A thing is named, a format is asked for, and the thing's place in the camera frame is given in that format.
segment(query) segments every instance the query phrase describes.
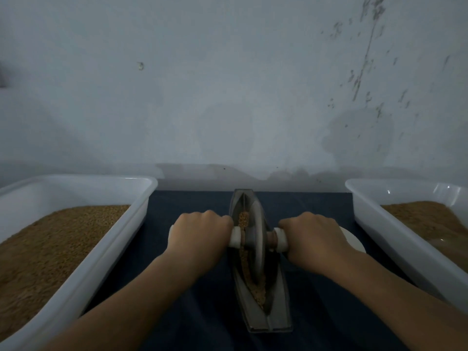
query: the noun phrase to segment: dark blue tablecloth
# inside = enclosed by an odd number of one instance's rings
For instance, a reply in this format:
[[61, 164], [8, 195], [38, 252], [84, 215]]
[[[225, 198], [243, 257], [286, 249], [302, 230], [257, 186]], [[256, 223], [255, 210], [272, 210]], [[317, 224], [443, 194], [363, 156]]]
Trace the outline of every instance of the dark blue tablecloth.
[[[136, 277], [167, 246], [170, 226], [183, 212], [229, 210], [231, 192], [155, 191], [141, 229], [93, 298], [88, 310]], [[304, 211], [335, 218], [379, 263], [408, 278], [354, 222], [348, 193], [258, 192], [270, 226]], [[406, 350], [358, 299], [329, 279], [283, 258], [294, 331], [250, 334], [237, 304], [224, 255], [163, 315], [141, 350]]]

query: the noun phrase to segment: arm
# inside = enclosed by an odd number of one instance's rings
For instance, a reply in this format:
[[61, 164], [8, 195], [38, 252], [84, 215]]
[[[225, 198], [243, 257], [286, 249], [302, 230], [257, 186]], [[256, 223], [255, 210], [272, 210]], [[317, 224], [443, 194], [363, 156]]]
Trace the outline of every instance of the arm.
[[212, 211], [181, 215], [162, 255], [43, 350], [136, 350], [164, 311], [216, 265], [232, 227], [230, 217]]
[[468, 349], [468, 316], [354, 250], [335, 220], [306, 212], [279, 225], [291, 262], [354, 294], [411, 350]]

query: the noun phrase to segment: person's right arm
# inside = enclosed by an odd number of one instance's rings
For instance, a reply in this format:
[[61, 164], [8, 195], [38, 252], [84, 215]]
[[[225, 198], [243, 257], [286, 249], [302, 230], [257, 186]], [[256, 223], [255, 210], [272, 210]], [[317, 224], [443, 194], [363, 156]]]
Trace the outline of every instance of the person's right arm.
[[288, 259], [322, 274], [369, 307], [411, 350], [468, 350], [468, 316], [353, 249], [334, 219], [283, 219]]

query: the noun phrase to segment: brown powder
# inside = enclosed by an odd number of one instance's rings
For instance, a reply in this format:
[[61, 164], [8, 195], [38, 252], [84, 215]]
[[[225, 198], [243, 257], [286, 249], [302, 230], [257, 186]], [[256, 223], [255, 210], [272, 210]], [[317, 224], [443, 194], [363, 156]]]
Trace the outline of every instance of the brown powder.
[[39, 312], [128, 207], [57, 211], [0, 244], [0, 341]]
[[[239, 214], [239, 227], [243, 230], [249, 225], [249, 213], [248, 212], [241, 212]], [[242, 265], [242, 272], [244, 274], [245, 284], [247, 288], [252, 293], [257, 304], [263, 309], [263, 305], [265, 304], [266, 299], [266, 277], [265, 274], [262, 274], [260, 277], [260, 281], [258, 284], [255, 284], [250, 276], [250, 269], [249, 269], [249, 250], [245, 250], [243, 247], [239, 249], [239, 255], [241, 257], [241, 265]]]
[[468, 272], [468, 229], [448, 207], [431, 201], [382, 207]]

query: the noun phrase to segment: person's left hand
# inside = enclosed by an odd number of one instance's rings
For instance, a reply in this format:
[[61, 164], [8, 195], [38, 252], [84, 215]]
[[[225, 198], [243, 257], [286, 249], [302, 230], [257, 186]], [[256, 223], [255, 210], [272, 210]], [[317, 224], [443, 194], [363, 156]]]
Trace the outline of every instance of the person's left hand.
[[233, 220], [213, 211], [184, 213], [172, 228], [165, 254], [198, 278], [211, 270], [229, 244]]

